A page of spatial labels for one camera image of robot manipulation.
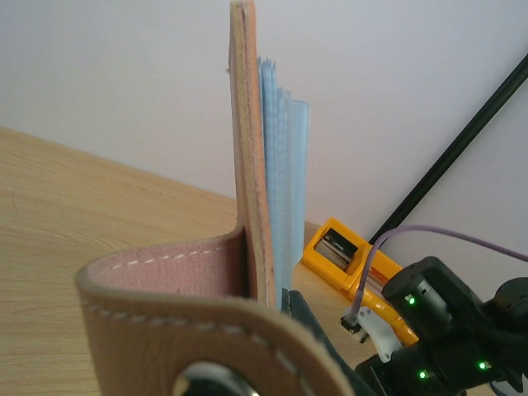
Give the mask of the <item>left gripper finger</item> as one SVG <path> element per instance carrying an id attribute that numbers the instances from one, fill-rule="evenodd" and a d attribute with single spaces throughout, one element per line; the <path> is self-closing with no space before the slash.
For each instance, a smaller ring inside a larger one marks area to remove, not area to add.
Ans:
<path id="1" fill-rule="evenodd" d="M 334 345 L 331 343 L 323 327 L 312 312 L 303 295 L 297 290 L 281 291 L 281 312 L 305 326 L 314 337 L 321 342 L 329 355 L 337 363 L 342 373 L 354 391 L 359 396 L 375 396 L 374 391 L 366 382 L 342 359 Z"/>

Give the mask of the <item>pink leather card holder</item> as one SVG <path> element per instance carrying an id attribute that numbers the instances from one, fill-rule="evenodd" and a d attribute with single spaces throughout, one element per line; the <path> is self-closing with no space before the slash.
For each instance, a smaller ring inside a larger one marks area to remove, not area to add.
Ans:
<path id="1" fill-rule="evenodd" d="M 74 278 L 104 395 L 173 395 L 204 364 L 260 395 L 353 392 L 324 345 L 276 307 L 256 27 L 254 3 L 232 2 L 235 228 L 102 257 Z"/>

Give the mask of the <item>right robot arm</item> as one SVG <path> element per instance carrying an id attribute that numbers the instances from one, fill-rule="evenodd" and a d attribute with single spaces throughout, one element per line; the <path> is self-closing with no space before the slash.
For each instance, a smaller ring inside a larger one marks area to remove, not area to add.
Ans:
<path id="1" fill-rule="evenodd" d="M 527 279 L 503 283 L 483 302 L 436 257 L 403 268 L 382 295 L 417 342 L 361 362 L 378 395 L 461 395 L 494 381 L 523 391 L 527 376 Z"/>

